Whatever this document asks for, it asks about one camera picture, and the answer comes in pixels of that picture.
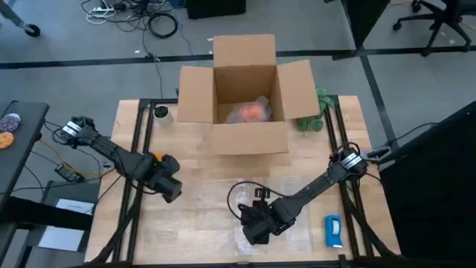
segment orange part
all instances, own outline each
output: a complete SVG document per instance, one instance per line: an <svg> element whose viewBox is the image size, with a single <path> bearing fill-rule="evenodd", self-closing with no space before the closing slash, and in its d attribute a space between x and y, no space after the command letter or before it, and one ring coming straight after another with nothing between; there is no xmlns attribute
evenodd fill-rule
<svg viewBox="0 0 476 268"><path fill-rule="evenodd" d="M12 133L0 133L0 149L7 149L15 141Z"/></svg>
<svg viewBox="0 0 476 268"><path fill-rule="evenodd" d="M153 155L157 158L157 160L159 160L159 161L162 161L162 157L164 157L164 155L161 154L161 153L152 153L152 154L153 154Z"/></svg>
<svg viewBox="0 0 476 268"><path fill-rule="evenodd" d="M257 104L243 106L239 112L245 121L258 120L263 116L263 108Z"/></svg>

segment box flap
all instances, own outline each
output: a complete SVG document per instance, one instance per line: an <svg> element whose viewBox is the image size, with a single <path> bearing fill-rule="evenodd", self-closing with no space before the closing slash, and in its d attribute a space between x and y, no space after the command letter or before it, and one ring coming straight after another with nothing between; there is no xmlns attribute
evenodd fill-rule
<svg viewBox="0 0 476 268"><path fill-rule="evenodd" d="M213 122L213 69L184 66L180 71L177 121Z"/></svg>
<svg viewBox="0 0 476 268"><path fill-rule="evenodd" d="M308 60L282 64L277 67L277 75L286 119L319 114L318 94Z"/></svg>
<svg viewBox="0 0 476 268"><path fill-rule="evenodd" d="M212 147L222 155L286 153L286 123L214 124Z"/></svg>
<svg viewBox="0 0 476 268"><path fill-rule="evenodd" d="M215 36L213 64L215 67L276 65L274 35Z"/></svg>

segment chair wheel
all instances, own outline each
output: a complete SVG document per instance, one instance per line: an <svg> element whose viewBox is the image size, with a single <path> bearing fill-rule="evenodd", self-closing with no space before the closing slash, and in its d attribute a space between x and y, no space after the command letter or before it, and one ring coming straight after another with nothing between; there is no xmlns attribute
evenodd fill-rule
<svg viewBox="0 0 476 268"><path fill-rule="evenodd" d="M34 31L33 33L30 32L30 31L26 31L25 30L25 33L28 35L28 36L31 36L31 37L38 37L40 34L41 34L41 30L38 28L38 26L36 25L28 25L30 26L30 28Z"/></svg>
<svg viewBox="0 0 476 268"><path fill-rule="evenodd" d="M411 11L414 13L418 13L422 9L422 6L419 4L415 4L414 6L411 7Z"/></svg>
<svg viewBox="0 0 476 268"><path fill-rule="evenodd" d="M424 49L420 54L424 57L428 57L428 55L431 54L431 51L429 49Z"/></svg>
<svg viewBox="0 0 476 268"><path fill-rule="evenodd" d="M401 22L397 22L396 24L393 25L393 30L394 31L398 31L402 28L402 23Z"/></svg>

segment cookie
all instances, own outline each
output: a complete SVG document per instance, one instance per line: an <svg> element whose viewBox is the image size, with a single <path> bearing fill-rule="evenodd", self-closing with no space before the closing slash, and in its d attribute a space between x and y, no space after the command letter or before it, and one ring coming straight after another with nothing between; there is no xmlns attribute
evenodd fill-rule
<svg viewBox="0 0 476 268"><path fill-rule="evenodd" d="M12 133L0 133L0 149L8 148L14 140Z"/></svg>

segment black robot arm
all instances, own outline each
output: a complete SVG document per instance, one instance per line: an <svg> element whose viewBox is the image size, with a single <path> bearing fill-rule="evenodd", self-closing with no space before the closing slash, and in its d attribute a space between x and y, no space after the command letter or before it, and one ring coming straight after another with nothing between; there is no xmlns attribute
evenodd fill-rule
<svg viewBox="0 0 476 268"><path fill-rule="evenodd" d="M246 239L251 245L268 243L270 234L280 235L293 226L301 209L325 190L345 179L360 179L366 172L365 160L353 148L343 147L331 156L327 171L296 194L280 197L269 205L263 198L253 201L252 207L239 204Z"/></svg>
<svg viewBox="0 0 476 268"><path fill-rule="evenodd" d="M139 183L156 193L162 194L167 202L172 202L181 194L181 182L173 178L180 169L178 162L168 155L157 159L154 154L130 153L99 134L94 122L83 116L73 117L59 131L63 144L73 148L89 146L111 160L118 173Z"/></svg>

